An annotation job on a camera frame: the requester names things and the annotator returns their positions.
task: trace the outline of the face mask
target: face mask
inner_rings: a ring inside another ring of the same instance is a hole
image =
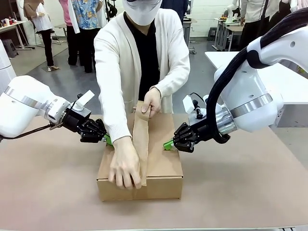
[[[162,0],[123,0],[124,10],[140,26],[151,24],[161,4]]]

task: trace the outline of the patterned shirt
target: patterned shirt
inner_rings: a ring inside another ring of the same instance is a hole
[[[72,0],[78,26],[81,29],[96,29],[96,7],[99,0]]]

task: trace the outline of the cardboard box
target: cardboard box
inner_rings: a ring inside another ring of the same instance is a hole
[[[132,134],[134,114],[128,115],[128,127]],[[163,144],[173,137],[172,114],[157,114],[149,120],[149,156],[147,186],[139,190],[123,190],[108,181],[110,163],[114,154],[112,146],[106,146],[97,177],[102,201],[181,198],[183,172],[178,151],[165,151]]]

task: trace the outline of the white wall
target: white wall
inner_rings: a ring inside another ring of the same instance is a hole
[[[231,2],[232,0],[193,0],[191,17],[198,22],[192,24],[191,36],[207,36],[210,27],[217,27],[217,22],[213,18],[220,17]],[[118,13],[123,12],[122,0],[116,0],[115,6],[118,9]],[[45,0],[45,7],[53,26],[64,23],[63,11],[58,0]],[[63,35],[61,29],[55,28],[55,31],[58,35]]]

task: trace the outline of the table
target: table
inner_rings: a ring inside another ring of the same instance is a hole
[[[227,49],[227,41],[229,40],[228,51],[231,50],[233,36],[241,35],[243,27],[240,23],[226,23],[225,20],[215,18],[217,20],[217,31],[215,36],[215,43],[212,45],[217,51],[225,51]]]
[[[190,34],[191,34],[192,23],[197,23],[197,20],[192,18],[191,21],[185,21],[185,20],[183,21],[184,39],[185,39],[185,42],[186,42],[188,48],[189,48],[189,38],[190,38]]]
[[[186,115],[174,115],[178,127]],[[36,117],[29,129],[46,125]],[[308,223],[308,172],[265,128],[181,153],[181,200],[101,202],[103,143],[65,128],[0,145],[0,228],[23,231],[230,229]]]
[[[24,47],[24,44],[20,38],[20,34],[18,32],[18,29],[17,29],[17,25],[20,25],[22,23],[25,23],[25,21],[17,21],[17,23],[14,23],[12,25],[8,25],[8,26],[4,26],[4,27],[0,27],[0,33],[3,33],[5,31],[8,31],[8,30],[16,30],[16,33],[17,33],[17,37],[18,37],[18,40],[19,40],[19,43],[20,43],[20,47],[21,48],[18,48],[17,50],[32,50],[32,48],[25,48]]]
[[[67,42],[66,23],[58,25],[58,26],[55,26],[55,28],[63,29],[64,36],[65,36],[65,39],[66,39],[66,42]]]
[[[216,69],[225,63],[229,63],[238,52],[205,52],[206,57]],[[263,84],[267,88],[275,88],[283,97],[284,105],[308,104],[308,79],[290,70],[289,68],[275,64],[258,70]],[[279,113],[276,125],[282,117],[285,107]]]

